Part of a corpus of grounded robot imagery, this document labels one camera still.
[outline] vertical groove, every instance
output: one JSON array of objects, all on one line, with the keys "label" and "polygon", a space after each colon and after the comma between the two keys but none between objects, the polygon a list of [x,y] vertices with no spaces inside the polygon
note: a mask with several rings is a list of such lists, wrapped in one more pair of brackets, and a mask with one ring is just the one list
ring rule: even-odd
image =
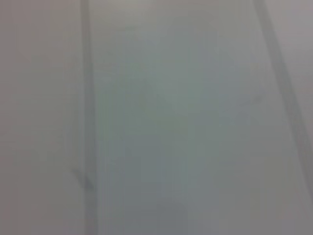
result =
[{"label": "vertical groove", "polygon": [[81,0],[81,24],[85,99],[85,174],[90,178],[94,185],[94,190],[85,191],[85,235],[97,235],[95,94],[91,52],[89,0]]},{"label": "vertical groove", "polygon": [[300,105],[292,87],[291,77],[280,49],[279,41],[270,19],[265,0],[252,0],[268,49],[271,66],[285,107],[285,112],[295,141],[302,172],[313,202],[313,151],[301,114]]}]

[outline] white wall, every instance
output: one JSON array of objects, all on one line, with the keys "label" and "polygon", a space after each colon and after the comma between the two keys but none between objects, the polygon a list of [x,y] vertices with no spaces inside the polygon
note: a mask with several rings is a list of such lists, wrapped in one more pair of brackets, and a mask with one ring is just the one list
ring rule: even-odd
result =
[{"label": "white wall", "polygon": [[251,1],[127,2],[91,0],[99,233],[311,234]]},{"label": "white wall", "polygon": [[313,140],[313,2],[309,0],[267,0],[278,40],[291,74],[311,140]]},{"label": "white wall", "polygon": [[84,234],[80,2],[0,1],[0,234]]}]

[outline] gray wall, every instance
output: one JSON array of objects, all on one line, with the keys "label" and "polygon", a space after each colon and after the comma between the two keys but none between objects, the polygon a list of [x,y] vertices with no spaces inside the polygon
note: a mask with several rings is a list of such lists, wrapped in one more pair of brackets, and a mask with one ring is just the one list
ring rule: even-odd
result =
[{"label": "gray wall", "polygon": [[84,234],[80,3],[0,1],[0,234]]},{"label": "gray wall", "polygon": [[311,234],[251,1],[127,2],[91,0],[99,233]]},{"label": "gray wall", "polygon": [[309,135],[313,140],[313,32],[310,29],[313,3],[308,0],[268,0],[267,4]]}]

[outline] white surface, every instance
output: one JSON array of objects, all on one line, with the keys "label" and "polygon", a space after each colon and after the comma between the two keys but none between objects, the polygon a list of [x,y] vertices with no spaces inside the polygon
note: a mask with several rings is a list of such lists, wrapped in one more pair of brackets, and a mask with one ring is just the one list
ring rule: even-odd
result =
[{"label": "white surface", "polygon": [[84,234],[79,7],[0,1],[0,234]]},{"label": "white surface", "polygon": [[313,31],[311,27],[313,2],[309,0],[267,0],[266,2],[307,130],[313,140]]},{"label": "white surface", "polygon": [[[251,2],[149,1],[136,12],[90,2],[99,235],[152,233],[147,208],[177,218],[175,228],[187,214],[190,235],[312,234]],[[179,206],[150,207],[171,202]]]}]

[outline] dark vertical line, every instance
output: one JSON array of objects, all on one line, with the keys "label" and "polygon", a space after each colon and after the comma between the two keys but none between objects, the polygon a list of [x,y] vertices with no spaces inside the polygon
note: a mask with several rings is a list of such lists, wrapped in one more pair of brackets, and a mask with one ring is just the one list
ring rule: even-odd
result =
[{"label": "dark vertical line", "polygon": [[302,171],[313,202],[313,151],[310,138],[266,3],[264,0],[253,0],[253,2],[268,48],[268,54],[275,73],[278,89],[283,99],[292,136],[297,147]]},{"label": "dark vertical line", "polygon": [[85,98],[85,174],[94,185],[94,190],[85,191],[85,235],[97,235],[97,182],[95,145],[95,94],[91,52],[89,0],[81,0],[81,24]]}]

